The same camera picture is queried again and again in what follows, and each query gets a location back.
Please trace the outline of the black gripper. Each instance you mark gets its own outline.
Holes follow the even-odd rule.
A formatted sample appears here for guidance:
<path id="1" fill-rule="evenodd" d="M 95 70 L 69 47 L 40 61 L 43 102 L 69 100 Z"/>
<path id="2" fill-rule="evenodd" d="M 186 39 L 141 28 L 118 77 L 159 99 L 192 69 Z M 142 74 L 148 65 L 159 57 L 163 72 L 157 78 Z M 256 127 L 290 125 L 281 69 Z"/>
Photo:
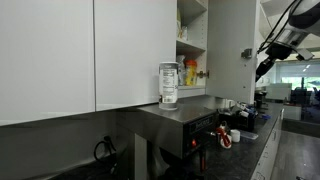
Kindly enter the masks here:
<path id="1" fill-rule="evenodd" d="M 262 61 L 256 69 L 255 81 L 258 81 L 273 67 L 275 60 L 284 60 L 291 54 L 291 52 L 292 49 L 288 46 L 272 43 L 266 50 L 268 57 Z"/>

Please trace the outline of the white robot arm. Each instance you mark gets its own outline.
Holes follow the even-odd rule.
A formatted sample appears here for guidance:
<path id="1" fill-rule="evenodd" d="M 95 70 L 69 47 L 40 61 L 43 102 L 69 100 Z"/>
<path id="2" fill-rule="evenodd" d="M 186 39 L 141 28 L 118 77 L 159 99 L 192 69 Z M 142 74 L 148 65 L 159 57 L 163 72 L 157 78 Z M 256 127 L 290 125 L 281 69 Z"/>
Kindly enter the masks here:
<path id="1" fill-rule="evenodd" d="M 300 61 L 308 61 L 314 55 L 307 49 L 298 46 L 309 35 L 320 36 L 320 0 L 294 0 L 282 13 L 277 21 L 280 23 L 283 16 L 288 14 L 285 24 L 272 37 L 275 28 L 260 45 L 257 53 L 265 52 L 267 58 L 256 69 L 255 81 L 259 81 L 275 64 L 276 60 L 285 60 L 292 52 Z"/>

